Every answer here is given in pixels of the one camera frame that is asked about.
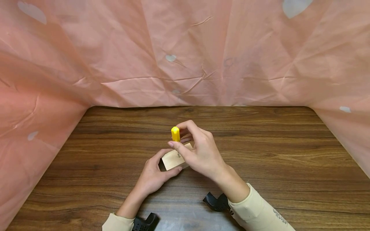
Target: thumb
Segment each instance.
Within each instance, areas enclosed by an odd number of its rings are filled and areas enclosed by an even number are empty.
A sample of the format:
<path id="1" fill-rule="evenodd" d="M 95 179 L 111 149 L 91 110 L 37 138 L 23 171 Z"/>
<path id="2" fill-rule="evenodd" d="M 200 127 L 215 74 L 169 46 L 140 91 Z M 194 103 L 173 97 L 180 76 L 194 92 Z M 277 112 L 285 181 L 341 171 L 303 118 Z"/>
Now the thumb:
<path id="1" fill-rule="evenodd" d="M 168 170 L 165 172 L 165 176 L 166 176 L 166 181 L 174 176 L 177 176 L 182 170 L 182 167 L 181 166 L 178 166 L 174 169 L 171 169 L 171 170 Z"/>
<path id="2" fill-rule="evenodd" d="M 192 152 L 180 142 L 169 141 L 168 145 L 171 146 L 171 148 L 178 151 L 178 153 L 180 153 L 184 160 L 186 160 L 192 154 Z"/>

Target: pink backdrop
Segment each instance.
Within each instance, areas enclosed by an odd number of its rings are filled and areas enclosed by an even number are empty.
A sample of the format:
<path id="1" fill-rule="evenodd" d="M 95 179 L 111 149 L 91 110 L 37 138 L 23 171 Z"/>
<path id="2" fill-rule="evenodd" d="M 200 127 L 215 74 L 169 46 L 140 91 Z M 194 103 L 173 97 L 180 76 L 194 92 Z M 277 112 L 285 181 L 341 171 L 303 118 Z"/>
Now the pink backdrop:
<path id="1" fill-rule="evenodd" d="M 370 176 L 368 0 L 0 1 L 0 230 L 95 105 L 309 106 Z"/>

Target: right hand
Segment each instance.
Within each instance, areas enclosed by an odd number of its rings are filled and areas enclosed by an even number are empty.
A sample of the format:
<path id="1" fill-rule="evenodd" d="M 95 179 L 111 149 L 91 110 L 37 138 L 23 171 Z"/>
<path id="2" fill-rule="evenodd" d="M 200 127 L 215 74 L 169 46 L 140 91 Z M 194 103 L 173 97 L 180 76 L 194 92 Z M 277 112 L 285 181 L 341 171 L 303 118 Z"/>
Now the right hand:
<path id="1" fill-rule="evenodd" d="M 177 150 L 185 162 L 195 171 L 216 181 L 229 166 L 218 151 L 212 133 L 199 128 L 192 120 L 176 125 L 182 137 L 180 142 L 169 141 L 168 145 Z M 194 140 L 193 150 L 182 143 Z"/>

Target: left hand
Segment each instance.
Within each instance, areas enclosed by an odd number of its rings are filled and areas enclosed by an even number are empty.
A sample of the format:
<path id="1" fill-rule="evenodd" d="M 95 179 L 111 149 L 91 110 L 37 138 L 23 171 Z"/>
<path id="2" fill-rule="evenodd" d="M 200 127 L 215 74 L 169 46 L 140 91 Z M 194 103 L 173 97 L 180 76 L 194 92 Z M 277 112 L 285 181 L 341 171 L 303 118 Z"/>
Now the left hand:
<path id="1" fill-rule="evenodd" d="M 182 167 L 180 166 L 169 171 L 161 171 L 159 169 L 158 163 L 160 159 L 169 151 L 172 151 L 172 149 L 161 149 L 157 154 L 146 161 L 133 191 L 147 197 L 149 194 L 160 189 L 167 180 L 177 176 L 181 172 Z"/>

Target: cream long-sleeve shirt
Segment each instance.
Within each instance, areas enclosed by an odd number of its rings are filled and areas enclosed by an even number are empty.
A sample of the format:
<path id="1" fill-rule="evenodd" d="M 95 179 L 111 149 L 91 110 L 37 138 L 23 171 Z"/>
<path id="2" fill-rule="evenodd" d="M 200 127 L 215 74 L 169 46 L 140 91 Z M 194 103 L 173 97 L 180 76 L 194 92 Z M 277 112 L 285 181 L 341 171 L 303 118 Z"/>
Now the cream long-sleeve shirt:
<path id="1" fill-rule="evenodd" d="M 250 185 L 250 193 L 243 201 L 231 203 L 232 217 L 250 231 L 294 231 L 293 227 Z M 103 224 L 103 231 L 131 231 L 134 219 L 111 213 Z"/>

